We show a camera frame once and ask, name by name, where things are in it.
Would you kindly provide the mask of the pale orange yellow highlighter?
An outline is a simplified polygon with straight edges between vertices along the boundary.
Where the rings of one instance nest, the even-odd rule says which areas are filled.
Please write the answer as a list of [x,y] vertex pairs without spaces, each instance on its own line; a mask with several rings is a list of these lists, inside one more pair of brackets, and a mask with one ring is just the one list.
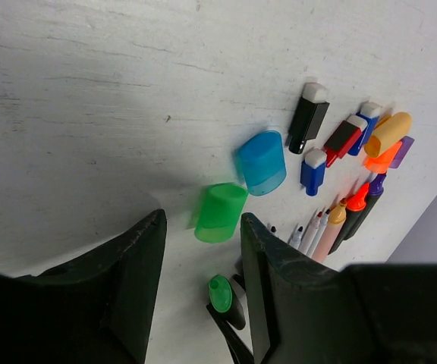
[[316,262],[322,263],[326,256],[329,254],[330,249],[335,242],[343,224],[346,221],[347,213],[346,213],[347,199],[343,198],[340,202],[330,211],[328,222],[325,230],[322,233],[322,236],[316,246],[312,259]]

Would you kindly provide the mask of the purple highlighter cap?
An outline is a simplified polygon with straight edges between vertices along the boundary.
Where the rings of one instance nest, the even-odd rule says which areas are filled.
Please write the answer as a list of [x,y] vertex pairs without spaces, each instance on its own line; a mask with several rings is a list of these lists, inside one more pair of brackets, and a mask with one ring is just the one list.
[[397,153],[395,154],[395,157],[393,158],[391,164],[389,165],[392,169],[397,169],[400,167],[402,161],[404,160],[405,156],[409,152],[412,145],[415,143],[415,139],[411,136],[405,136],[401,139],[401,146]]

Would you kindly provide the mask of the black pen cap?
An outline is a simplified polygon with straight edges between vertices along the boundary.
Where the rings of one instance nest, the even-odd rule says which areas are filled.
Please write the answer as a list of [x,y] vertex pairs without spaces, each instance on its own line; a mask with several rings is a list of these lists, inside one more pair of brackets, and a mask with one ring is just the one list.
[[314,140],[319,132],[329,102],[328,90],[320,83],[306,83],[298,100],[288,129],[288,150],[301,154],[309,140]]

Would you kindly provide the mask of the green highlighter cap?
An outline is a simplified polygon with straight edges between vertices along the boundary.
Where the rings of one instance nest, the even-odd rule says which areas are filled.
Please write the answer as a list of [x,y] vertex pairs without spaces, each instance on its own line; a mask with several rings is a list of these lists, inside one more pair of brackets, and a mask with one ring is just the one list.
[[234,235],[248,191],[234,183],[214,184],[205,189],[194,231],[204,243],[222,243]]

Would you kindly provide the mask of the red cap thin pen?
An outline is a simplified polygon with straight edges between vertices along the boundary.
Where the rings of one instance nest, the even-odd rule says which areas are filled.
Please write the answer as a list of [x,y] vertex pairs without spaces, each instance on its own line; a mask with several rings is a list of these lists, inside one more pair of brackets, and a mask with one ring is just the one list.
[[303,254],[307,254],[308,249],[310,248],[314,237],[317,234],[319,229],[319,223],[322,218],[322,211],[320,211],[312,220],[310,221],[306,232],[303,235],[303,238],[300,243],[299,251]]

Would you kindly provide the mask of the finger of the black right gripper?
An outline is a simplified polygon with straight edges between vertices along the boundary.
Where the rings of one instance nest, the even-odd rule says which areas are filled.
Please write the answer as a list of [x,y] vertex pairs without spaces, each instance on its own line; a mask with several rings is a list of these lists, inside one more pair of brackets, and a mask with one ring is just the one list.
[[253,354],[247,345],[240,339],[237,334],[237,329],[224,320],[212,307],[210,300],[206,305],[206,309],[211,315],[216,326],[222,333],[233,363],[238,364],[252,364],[254,363]]

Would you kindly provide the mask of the orange black highlighter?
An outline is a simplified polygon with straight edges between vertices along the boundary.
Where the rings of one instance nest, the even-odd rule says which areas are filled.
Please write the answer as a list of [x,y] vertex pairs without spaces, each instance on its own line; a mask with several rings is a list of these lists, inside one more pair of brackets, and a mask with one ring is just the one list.
[[360,213],[366,207],[366,195],[369,191],[369,183],[365,183],[360,189],[347,200],[346,205],[346,219],[338,233],[332,248],[329,250],[329,254],[334,253],[341,243],[347,239],[347,235],[351,232],[354,223],[360,217]]

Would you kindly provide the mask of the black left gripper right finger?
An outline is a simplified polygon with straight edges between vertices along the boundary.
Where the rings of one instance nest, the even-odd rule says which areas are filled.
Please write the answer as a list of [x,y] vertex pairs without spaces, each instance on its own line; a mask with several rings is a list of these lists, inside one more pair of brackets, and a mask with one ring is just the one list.
[[437,363],[437,264],[328,268],[241,217],[257,363]]

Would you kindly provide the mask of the blue cap thin pen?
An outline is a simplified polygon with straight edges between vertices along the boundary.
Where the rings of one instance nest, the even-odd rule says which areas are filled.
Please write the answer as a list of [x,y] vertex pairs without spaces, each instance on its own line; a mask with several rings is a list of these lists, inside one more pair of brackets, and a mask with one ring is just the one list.
[[323,233],[328,225],[329,214],[330,214],[330,209],[327,209],[322,214],[322,217],[320,218],[318,230],[317,230],[316,235],[314,236],[313,241],[312,241],[312,243],[307,251],[307,255],[309,257],[313,256],[313,254],[314,254],[314,252],[319,244],[319,241],[320,241],[320,239],[321,239],[321,237],[322,237],[322,235],[323,235]]

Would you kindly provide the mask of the blue highlighter cap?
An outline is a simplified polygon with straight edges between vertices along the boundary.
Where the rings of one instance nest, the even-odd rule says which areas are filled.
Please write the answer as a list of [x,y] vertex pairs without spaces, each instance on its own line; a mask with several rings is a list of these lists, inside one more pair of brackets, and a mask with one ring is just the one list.
[[281,134],[266,130],[250,138],[236,152],[238,167],[249,194],[264,196],[287,176]]

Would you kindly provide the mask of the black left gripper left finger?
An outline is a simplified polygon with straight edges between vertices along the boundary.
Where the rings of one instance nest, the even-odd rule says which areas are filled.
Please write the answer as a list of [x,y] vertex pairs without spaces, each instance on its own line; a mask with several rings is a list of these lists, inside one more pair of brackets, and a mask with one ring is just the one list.
[[157,209],[37,276],[0,274],[0,363],[142,363],[162,271]]

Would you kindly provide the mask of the purple black highlighter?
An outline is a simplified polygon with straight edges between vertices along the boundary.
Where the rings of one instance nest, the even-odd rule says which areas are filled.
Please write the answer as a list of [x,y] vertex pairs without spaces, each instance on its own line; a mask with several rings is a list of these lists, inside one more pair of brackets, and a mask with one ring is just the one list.
[[356,220],[353,227],[348,232],[347,236],[345,237],[346,240],[352,238],[355,235],[355,233],[358,231],[362,223],[365,221],[368,214],[373,209],[374,205],[377,203],[377,201],[384,193],[383,184],[386,179],[386,176],[387,176],[386,173],[377,174],[376,177],[369,183],[368,193],[365,198],[366,207],[360,213],[359,218]]

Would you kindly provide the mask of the green black highlighter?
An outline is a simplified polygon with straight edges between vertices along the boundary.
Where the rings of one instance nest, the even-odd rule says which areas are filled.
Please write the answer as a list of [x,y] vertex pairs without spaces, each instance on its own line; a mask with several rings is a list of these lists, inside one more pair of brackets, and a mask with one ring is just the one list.
[[230,281],[223,275],[214,276],[208,283],[209,299],[213,309],[237,330],[246,326],[244,308]]

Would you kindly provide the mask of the pale orange highlighter cap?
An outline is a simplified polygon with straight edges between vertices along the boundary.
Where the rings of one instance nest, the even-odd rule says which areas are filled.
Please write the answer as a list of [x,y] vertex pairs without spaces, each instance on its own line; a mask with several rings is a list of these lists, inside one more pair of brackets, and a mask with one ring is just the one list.
[[365,153],[371,158],[379,157],[409,133],[412,120],[410,114],[401,111],[381,121],[365,144]]

